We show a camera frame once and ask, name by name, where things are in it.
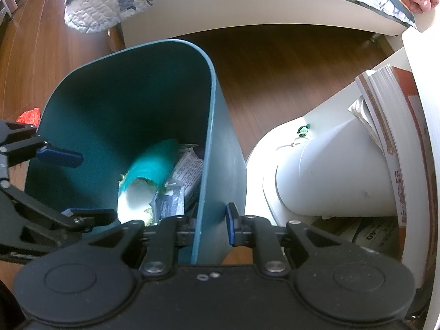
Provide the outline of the silver green foil wrapper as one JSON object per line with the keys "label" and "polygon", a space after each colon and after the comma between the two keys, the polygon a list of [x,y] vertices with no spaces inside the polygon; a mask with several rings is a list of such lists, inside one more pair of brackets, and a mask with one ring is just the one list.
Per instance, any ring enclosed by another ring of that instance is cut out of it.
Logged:
{"label": "silver green foil wrapper", "polygon": [[158,223],[164,218],[183,215],[185,211],[184,200],[184,190],[180,186],[157,192],[150,202],[154,223]]}

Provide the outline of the white foam tray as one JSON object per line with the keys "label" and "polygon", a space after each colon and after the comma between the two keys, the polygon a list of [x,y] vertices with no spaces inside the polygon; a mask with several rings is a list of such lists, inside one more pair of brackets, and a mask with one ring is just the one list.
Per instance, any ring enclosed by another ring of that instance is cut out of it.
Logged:
{"label": "white foam tray", "polygon": [[121,224],[143,221],[146,226],[157,222],[152,206],[157,187],[149,180],[137,178],[119,193],[117,213]]}

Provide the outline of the red plastic bag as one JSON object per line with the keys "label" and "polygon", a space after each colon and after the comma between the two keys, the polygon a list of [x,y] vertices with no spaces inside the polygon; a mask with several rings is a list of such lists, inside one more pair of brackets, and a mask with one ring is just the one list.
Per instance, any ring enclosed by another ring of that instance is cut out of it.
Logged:
{"label": "red plastic bag", "polygon": [[30,124],[37,127],[40,123],[40,108],[34,107],[33,109],[24,111],[17,119],[16,122],[22,124]]}

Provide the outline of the white purple snack wrapper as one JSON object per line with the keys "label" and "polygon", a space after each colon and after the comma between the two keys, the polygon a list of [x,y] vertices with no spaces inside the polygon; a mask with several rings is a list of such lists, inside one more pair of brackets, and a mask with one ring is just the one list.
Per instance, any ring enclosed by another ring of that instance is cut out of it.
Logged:
{"label": "white purple snack wrapper", "polygon": [[170,183],[183,187],[185,210],[190,208],[200,193],[203,162],[193,147],[184,148],[169,178]]}

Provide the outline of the dark teal trash bin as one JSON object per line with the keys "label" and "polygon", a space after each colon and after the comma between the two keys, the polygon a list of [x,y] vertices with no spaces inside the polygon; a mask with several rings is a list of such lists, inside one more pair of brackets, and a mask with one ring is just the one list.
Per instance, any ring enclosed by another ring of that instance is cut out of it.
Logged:
{"label": "dark teal trash bin", "polygon": [[48,99],[38,133],[84,157],[79,168],[29,162],[25,192],[57,211],[113,208],[141,152],[166,139],[199,145],[196,237],[183,260],[214,265],[229,253],[226,206],[245,208],[246,165],[214,65],[197,45],[161,40],[77,68]]}

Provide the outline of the teal paper cup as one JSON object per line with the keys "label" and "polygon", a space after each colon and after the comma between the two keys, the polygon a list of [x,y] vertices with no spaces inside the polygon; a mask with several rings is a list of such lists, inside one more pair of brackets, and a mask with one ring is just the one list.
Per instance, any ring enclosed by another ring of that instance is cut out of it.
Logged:
{"label": "teal paper cup", "polygon": [[119,192],[137,179],[147,180],[152,186],[162,188],[178,160],[180,145],[176,139],[167,139],[147,148],[134,160],[119,183]]}

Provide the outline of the white round stool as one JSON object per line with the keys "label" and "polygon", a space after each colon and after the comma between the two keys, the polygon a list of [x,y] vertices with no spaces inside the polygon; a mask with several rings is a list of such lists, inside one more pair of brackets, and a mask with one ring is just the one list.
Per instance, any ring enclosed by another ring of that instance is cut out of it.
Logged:
{"label": "white round stool", "polygon": [[382,151],[356,119],[328,130],[296,130],[303,119],[261,138],[247,159],[246,215],[274,225],[318,218],[394,217],[392,181]]}

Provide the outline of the bed with pink headboard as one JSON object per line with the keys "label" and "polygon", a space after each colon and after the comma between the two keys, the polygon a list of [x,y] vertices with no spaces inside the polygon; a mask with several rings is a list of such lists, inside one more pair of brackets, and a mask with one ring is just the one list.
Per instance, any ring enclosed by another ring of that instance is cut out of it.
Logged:
{"label": "bed with pink headboard", "polygon": [[398,36],[405,26],[347,0],[154,0],[122,22],[127,47],[245,25],[325,25]]}

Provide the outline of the stack of books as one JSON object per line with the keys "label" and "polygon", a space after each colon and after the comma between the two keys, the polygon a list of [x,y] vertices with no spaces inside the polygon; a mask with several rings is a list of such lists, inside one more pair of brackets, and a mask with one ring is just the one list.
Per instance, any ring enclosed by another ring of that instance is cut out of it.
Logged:
{"label": "stack of books", "polygon": [[438,196],[433,151],[413,74],[387,64],[356,77],[349,111],[382,151],[397,209],[401,261],[422,288],[435,272]]}

